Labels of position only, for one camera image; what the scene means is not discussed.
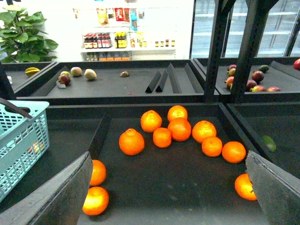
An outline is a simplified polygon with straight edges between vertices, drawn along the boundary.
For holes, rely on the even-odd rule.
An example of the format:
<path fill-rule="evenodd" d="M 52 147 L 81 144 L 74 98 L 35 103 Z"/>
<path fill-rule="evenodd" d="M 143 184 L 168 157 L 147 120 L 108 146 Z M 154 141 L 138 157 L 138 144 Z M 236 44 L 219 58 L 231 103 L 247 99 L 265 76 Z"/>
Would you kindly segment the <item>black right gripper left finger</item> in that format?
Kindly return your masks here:
<path fill-rule="evenodd" d="M 2 225 L 76 225 L 90 187 L 89 152 L 0 215 Z"/>

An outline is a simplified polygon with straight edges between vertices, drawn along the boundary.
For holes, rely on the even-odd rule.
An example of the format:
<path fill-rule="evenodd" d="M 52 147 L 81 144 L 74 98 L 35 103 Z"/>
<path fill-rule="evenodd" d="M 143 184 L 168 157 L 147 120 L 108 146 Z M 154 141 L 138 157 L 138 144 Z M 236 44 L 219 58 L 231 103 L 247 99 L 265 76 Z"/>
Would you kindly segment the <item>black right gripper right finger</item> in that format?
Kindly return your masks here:
<path fill-rule="evenodd" d="M 271 225 L 300 223 L 300 179 L 250 151 L 247 173 L 254 193 Z"/>

